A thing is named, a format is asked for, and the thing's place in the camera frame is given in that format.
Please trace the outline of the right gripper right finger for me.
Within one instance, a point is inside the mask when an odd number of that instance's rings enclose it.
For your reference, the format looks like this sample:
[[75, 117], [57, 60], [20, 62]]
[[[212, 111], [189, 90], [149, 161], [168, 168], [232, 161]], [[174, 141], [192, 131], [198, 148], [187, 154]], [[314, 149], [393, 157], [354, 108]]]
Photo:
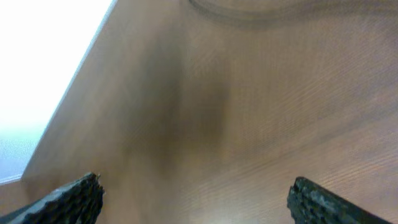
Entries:
[[290, 187], [287, 208], [295, 224], [391, 224], [305, 177]]

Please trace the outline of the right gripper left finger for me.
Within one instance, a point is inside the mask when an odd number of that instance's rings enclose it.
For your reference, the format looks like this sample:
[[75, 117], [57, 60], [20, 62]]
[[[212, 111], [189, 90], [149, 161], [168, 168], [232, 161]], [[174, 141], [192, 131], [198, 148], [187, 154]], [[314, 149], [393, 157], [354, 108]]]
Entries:
[[1, 217], [5, 224], [95, 224], [103, 207], [104, 188], [92, 172], [45, 197]]

